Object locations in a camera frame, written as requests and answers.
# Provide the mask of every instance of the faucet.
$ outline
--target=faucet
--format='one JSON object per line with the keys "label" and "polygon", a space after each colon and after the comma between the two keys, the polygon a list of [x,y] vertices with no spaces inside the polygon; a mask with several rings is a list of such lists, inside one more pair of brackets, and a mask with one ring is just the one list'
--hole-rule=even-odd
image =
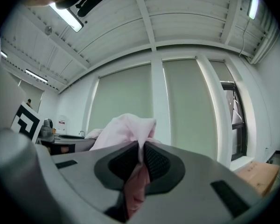
{"label": "faucet", "polygon": [[84,132],[83,130],[81,130],[81,131],[79,132],[79,135],[80,135],[81,132],[84,133],[84,135],[83,135],[82,137],[85,137],[85,132]]}

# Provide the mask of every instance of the ceiling light fixture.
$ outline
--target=ceiling light fixture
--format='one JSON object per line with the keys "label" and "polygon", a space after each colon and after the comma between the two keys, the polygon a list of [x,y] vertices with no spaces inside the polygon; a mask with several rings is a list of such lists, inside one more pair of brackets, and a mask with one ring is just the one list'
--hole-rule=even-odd
{"label": "ceiling light fixture", "polygon": [[28,73],[28,74],[30,74],[30,75],[32,75],[32,76],[34,76],[35,78],[37,78],[37,79],[39,79],[39,80],[41,80],[41,81],[43,81],[43,82],[45,82],[45,83],[48,82],[48,80],[46,80],[46,79],[40,77],[39,75],[33,73],[32,71],[29,71],[28,69],[26,69],[25,72]]}
{"label": "ceiling light fixture", "polygon": [[65,20],[75,32],[80,31],[84,26],[83,23],[74,15],[74,13],[69,8],[58,9],[55,3],[51,3],[50,7],[53,8],[53,10],[57,12],[58,15],[61,16],[63,20]]}
{"label": "ceiling light fixture", "polygon": [[250,0],[248,15],[253,20],[255,18],[256,12],[257,12],[258,2],[259,2],[259,0]]}
{"label": "ceiling light fixture", "polygon": [[1,51],[1,55],[3,55],[5,58],[7,58],[7,54],[3,51]]}

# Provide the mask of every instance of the cardboard box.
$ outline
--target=cardboard box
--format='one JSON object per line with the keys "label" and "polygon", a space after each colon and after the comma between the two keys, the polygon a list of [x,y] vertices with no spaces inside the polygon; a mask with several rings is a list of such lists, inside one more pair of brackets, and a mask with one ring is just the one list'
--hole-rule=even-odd
{"label": "cardboard box", "polygon": [[252,161],[237,172],[237,175],[264,196],[269,193],[277,177],[280,166]]}

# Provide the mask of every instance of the window pane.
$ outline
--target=window pane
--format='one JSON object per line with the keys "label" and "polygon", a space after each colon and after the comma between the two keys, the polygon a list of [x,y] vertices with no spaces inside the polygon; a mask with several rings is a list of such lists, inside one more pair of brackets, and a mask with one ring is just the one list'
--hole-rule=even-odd
{"label": "window pane", "polygon": [[242,152],[242,128],[232,130],[232,154]]}
{"label": "window pane", "polygon": [[233,116],[232,116],[232,124],[237,124],[240,122],[243,122],[243,115],[242,111],[240,109],[239,101],[238,101],[238,96],[236,93],[234,93],[234,102],[233,102]]}
{"label": "window pane", "polygon": [[232,121],[232,117],[233,117],[233,106],[234,106],[234,104],[233,104],[233,102],[234,102],[233,101],[233,92],[234,91],[230,91],[230,90],[224,91],[226,99],[227,99],[227,104],[228,104],[228,107],[229,107],[231,121]]}
{"label": "window pane", "polygon": [[219,77],[219,80],[221,81],[234,81],[232,78],[227,66],[223,62],[214,62],[210,61],[212,64],[214,70],[216,71],[217,76]]}
{"label": "window pane", "polygon": [[209,88],[196,60],[163,63],[172,145],[217,158],[217,125]]}
{"label": "window pane", "polygon": [[88,131],[105,126],[115,117],[131,113],[152,118],[151,65],[123,70],[100,78]]}

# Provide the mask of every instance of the kettle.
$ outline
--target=kettle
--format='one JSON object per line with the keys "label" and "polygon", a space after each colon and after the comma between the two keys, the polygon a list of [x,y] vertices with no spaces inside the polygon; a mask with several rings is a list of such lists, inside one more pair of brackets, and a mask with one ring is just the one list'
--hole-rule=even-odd
{"label": "kettle", "polygon": [[52,120],[50,120],[50,119],[45,119],[44,122],[43,122],[43,126],[47,126],[47,127],[53,128],[53,122],[52,122]]}
{"label": "kettle", "polygon": [[40,129],[39,136],[43,138],[52,138],[53,135],[53,122],[50,119],[45,119],[43,122],[43,126]]}

